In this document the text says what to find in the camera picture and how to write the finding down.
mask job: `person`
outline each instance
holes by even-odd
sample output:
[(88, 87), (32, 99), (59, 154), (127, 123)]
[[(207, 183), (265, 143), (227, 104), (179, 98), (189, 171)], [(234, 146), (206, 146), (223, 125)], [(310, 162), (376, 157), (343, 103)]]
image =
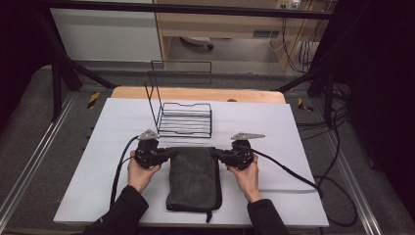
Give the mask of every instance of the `person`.
[[(254, 233), (255, 235), (289, 234), (272, 201), (261, 198), (258, 190), (259, 168), (257, 161), (258, 156), (254, 155), (253, 163), (244, 170), (227, 166), (227, 169), (235, 174), (238, 186), (248, 200), (248, 213), (254, 226)], [(122, 190), (110, 210), (92, 225), (87, 226), (83, 234), (136, 234), (138, 220), (149, 207), (141, 193), (160, 168), (160, 165), (143, 168), (130, 159), (127, 168), (127, 186)]]

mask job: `black sleeve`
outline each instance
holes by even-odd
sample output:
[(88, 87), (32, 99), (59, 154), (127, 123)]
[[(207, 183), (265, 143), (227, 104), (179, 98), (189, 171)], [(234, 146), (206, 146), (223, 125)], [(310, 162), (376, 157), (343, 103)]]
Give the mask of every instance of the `black sleeve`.
[(92, 225), (85, 228), (83, 234), (134, 234), (138, 220), (149, 205), (133, 187), (126, 186), (111, 209)]
[(248, 214), (254, 226), (255, 235), (289, 234), (283, 220), (269, 199), (248, 204)]

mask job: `white wall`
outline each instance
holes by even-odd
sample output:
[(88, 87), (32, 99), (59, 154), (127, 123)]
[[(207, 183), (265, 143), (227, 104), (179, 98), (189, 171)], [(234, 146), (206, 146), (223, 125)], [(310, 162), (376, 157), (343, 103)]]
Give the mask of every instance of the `white wall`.
[[(101, 0), (152, 3), (151, 0)], [(154, 13), (51, 9), (69, 56), (81, 61), (161, 60)]]

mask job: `wire bookend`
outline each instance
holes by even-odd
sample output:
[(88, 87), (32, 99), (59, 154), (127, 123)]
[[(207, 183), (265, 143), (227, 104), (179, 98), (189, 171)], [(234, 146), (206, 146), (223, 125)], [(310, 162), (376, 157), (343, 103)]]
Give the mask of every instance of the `wire bookend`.
[[(156, 64), (165, 63), (197, 64), (206, 70), (156, 70)], [(212, 131), (212, 110), (208, 103), (180, 104), (162, 102), (159, 85), (211, 84), (211, 62), (154, 61), (145, 82), (147, 97), (153, 119), (161, 137), (210, 138)]]

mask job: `white tabletop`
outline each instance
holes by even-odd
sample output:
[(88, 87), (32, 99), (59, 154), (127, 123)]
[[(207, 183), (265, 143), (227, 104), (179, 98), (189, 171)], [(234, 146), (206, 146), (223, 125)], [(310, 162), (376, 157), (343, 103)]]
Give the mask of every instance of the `white tabletop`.
[[(230, 149), (230, 137), (240, 131), (264, 134), (265, 138), (250, 140), (252, 148), (313, 181), (289, 105), (207, 103), (211, 104), (212, 109), (210, 139), (161, 138), (159, 147), (212, 146)], [(65, 224), (92, 223), (106, 213), (116, 166), (125, 145), (132, 137), (149, 128), (156, 130), (148, 100), (108, 99), (54, 221)], [(136, 149), (137, 144), (137, 141), (133, 142), (129, 151)], [(258, 166), (261, 195), (272, 200), (287, 226), (329, 225), (315, 189), (293, 178), (270, 160), (259, 158)], [(169, 168), (169, 162), (164, 163), (143, 193), (150, 208), (140, 219), (141, 225), (251, 226), (247, 200), (238, 188), (234, 175), (223, 164), (219, 164), (223, 203), (219, 210), (213, 212), (210, 224), (205, 223), (204, 213), (167, 211), (165, 199), (169, 192)], [(122, 169), (117, 192), (120, 193), (125, 185), (126, 165)]]

